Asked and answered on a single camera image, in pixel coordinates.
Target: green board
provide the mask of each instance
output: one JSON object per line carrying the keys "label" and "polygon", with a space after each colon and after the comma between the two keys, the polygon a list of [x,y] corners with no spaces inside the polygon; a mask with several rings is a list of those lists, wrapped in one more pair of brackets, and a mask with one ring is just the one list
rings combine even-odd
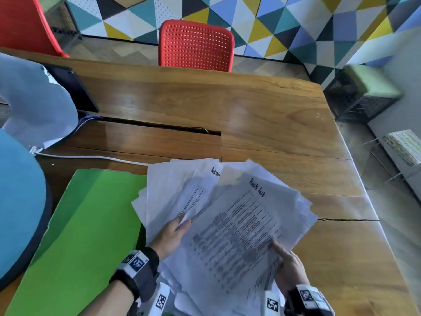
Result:
{"label": "green board", "polygon": [[141,222],[131,201],[146,175],[77,170],[6,316],[76,316],[133,250]]}

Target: geometric patterned wall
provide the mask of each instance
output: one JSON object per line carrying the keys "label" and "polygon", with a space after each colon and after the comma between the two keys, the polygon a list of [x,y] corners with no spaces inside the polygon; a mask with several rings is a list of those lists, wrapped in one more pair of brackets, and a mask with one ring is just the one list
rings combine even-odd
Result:
{"label": "geometric patterned wall", "polygon": [[303,63],[326,86],[347,63],[381,66],[420,30],[421,0],[68,0],[83,35],[157,44],[168,19],[222,26],[235,54]]}

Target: perforated red chair backrest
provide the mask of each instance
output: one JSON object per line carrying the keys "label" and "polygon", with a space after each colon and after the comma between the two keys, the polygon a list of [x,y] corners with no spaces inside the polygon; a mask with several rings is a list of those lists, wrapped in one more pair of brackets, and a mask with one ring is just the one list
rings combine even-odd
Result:
{"label": "perforated red chair backrest", "polygon": [[159,35],[159,65],[231,72],[234,36],[219,26],[167,20]]}
{"label": "perforated red chair backrest", "polygon": [[38,0],[0,0],[0,46],[69,57],[55,39]]}

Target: wristband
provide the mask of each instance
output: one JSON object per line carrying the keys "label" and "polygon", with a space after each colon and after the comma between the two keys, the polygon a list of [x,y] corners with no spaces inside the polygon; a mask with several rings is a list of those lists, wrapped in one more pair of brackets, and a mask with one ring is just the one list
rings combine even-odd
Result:
{"label": "wristband", "polygon": [[147,302],[155,292],[159,257],[149,247],[141,251],[131,251],[119,264],[110,283],[119,280],[133,293],[134,300]]}
{"label": "wristband", "polygon": [[297,285],[288,291],[285,309],[304,316],[335,316],[323,294],[309,285]]}

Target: chair backrest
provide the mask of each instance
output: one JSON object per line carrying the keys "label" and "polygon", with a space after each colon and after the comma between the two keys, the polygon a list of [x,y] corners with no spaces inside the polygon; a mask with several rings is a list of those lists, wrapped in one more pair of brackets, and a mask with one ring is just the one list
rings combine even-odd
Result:
{"label": "chair backrest", "polygon": [[0,46],[69,57],[55,39],[38,0],[0,0]]}
{"label": "chair backrest", "polygon": [[234,36],[219,26],[167,20],[160,29],[159,65],[231,72]]}

